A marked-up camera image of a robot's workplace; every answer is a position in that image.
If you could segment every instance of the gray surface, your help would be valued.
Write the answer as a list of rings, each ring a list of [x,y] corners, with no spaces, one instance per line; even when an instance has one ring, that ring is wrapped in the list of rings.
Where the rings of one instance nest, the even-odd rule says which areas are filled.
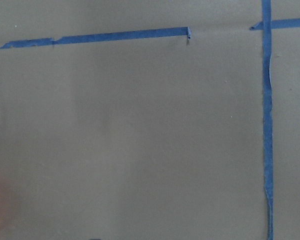
[[[262,32],[248,31],[260,2],[0,1],[2,44],[193,31],[190,45],[180,36],[0,51],[0,176],[16,202],[0,240],[266,239]],[[291,31],[274,33],[272,63],[282,240],[300,240]]]

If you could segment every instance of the gray wall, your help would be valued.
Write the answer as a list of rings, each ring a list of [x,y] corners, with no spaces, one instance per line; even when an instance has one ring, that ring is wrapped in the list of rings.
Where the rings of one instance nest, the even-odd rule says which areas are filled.
[[[0,240],[266,239],[261,19],[260,0],[0,0],[0,45],[193,32],[0,50]],[[273,31],[272,84],[275,236],[300,240],[300,28]]]

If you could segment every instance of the blue painter's tape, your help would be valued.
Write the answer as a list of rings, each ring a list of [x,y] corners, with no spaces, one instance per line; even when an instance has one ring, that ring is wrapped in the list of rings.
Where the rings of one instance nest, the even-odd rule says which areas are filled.
[[[268,240],[274,239],[273,120],[271,88],[272,21],[271,0],[262,0],[263,17],[263,148],[264,190],[267,199]]]
[[[173,27],[163,29],[152,30],[140,30],[140,31],[124,31],[113,33],[101,33],[79,36],[64,36],[59,40],[53,38],[40,38],[33,40],[17,40],[10,41],[0,47],[0,49],[9,48],[29,48],[34,46],[49,46],[49,45],[61,45],[61,44],[82,44],[92,42],[104,42],[104,41],[117,41],[117,40],[131,40],[131,39],[146,39],[146,38],[161,38],[172,36],[187,36],[191,39],[191,30],[189,27]]]
[[[288,28],[300,28],[300,18],[295,19],[283,19],[283,20],[273,20],[271,22],[272,29],[288,29]],[[263,30],[264,22],[261,21],[256,25],[250,27],[251,31]]]

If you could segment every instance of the blue tape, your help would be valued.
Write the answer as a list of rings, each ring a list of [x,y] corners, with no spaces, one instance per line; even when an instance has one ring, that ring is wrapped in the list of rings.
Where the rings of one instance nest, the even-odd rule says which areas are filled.
[[[288,28],[300,28],[300,18],[295,19],[283,19],[283,20],[274,20],[271,22],[272,29],[288,29]],[[251,31],[263,30],[264,22],[261,21],[256,25],[250,27]]]
[[[59,40],[53,38],[40,38],[33,40],[17,40],[10,41],[4,44],[0,49],[9,48],[29,48],[34,46],[49,46],[49,45],[61,45],[61,44],[82,44],[92,42],[104,42],[104,41],[117,41],[117,40],[131,40],[131,39],[146,39],[146,38],[161,38],[172,36],[187,36],[190,40],[192,33],[189,27],[173,27],[163,29],[152,30],[139,30],[139,31],[124,31],[113,33],[101,33],[91,35],[79,35],[79,36],[64,36]]]
[[[272,22],[271,0],[262,0],[263,17],[263,148],[264,190],[267,199],[268,240],[274,239],[273,120],[271,88]]]

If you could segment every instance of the blue tape strip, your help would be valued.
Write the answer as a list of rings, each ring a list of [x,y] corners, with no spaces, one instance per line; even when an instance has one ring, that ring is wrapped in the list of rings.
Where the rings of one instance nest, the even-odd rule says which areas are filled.
[[[273,120],[271,88],[271,0],[262,0],[263,17],[263,147],[264,147],[264,190],[267,198],[268,240],[274,239],[274,179],[273,179]]]
[[[284,19],[284,20],[274,20],[271,22],[272,29],[288,29],[288,28],[300,28],[300,18],[295,19]],[[250,27],[251,31],[263,30],[264,22],[261,21],[256,25]]]
[[[146,39],[146,38],[160,38],[160,37],[172,37],[172,36],[187,36],[190,40],[192,33],[189,27],[173,27],[163,29],[152,30],[140,30],[140,31],[124,31],[113,33],[101,33],[91,35],[79,35],[79,36],[64,36],[59,40],[53,38],[40,38],[33,40],[18,40],[10,41],[4,44],[0,49],[9,48],[29,48],[34,46],[49,46],[49,45],[61,45],[61,44],[81,44],[92,42],[104,42],[104,41],[117,41],[117,40],[130,40],[130,39]]]

